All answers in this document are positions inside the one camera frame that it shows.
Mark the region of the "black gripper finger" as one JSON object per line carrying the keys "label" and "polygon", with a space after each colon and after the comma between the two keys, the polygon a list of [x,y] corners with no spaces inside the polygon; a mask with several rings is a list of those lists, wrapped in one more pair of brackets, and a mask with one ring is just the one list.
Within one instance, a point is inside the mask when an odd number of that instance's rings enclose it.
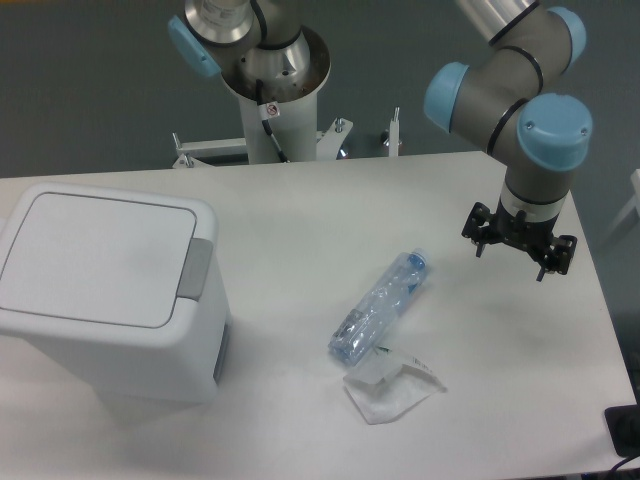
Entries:
{"label": "black gripper finger", "polygon": [[544,255],[538,261],[540,265],[536,277],[541,282],[546,274],[566,275],[571,266],[577,247],[577,238],[572,235],[554,237]]}
{"label": "black gripper finger", "polygon": [[495,215],[483,203],[476,202],[471,208],[461,235],[476,247],[476,257],[480,258],[487,245],[495,244]]}

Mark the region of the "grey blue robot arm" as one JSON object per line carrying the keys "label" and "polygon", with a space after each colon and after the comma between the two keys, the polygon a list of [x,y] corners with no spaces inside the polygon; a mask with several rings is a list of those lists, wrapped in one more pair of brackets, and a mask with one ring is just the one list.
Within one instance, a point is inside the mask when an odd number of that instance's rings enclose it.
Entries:
{"label": "grey blue robot arm", "polygon": [[[462,234],[478,250],[502,243],[525,252],[542,275],[566,274],[577,246],[555,223],[593,129],[579,100],[550,93],[586,45],[581,19],[537,1],[463,1],[460,10],[492,48],[472,68],[443,66],[430,81],[424,112],[502,163],[498,205],[476,204]],[[197,74],[221,77],[236,96],[249,161],[333,160],[335,130],[317,131],[317,96],[331,61],[296,1],[189,1],[168,35]]]}

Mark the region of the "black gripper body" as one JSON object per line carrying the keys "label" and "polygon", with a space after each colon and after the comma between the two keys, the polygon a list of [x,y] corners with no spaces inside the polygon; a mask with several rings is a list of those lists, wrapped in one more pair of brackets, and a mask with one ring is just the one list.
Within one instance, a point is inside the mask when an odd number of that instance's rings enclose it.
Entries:
{"label": "black gripper body", "polygon": [[552,243],[558,216],[544,222],[529,222],[524,211],[516,216],[498,208],[489,223],[489,243],[502,243],[533,256],[542,256]]}

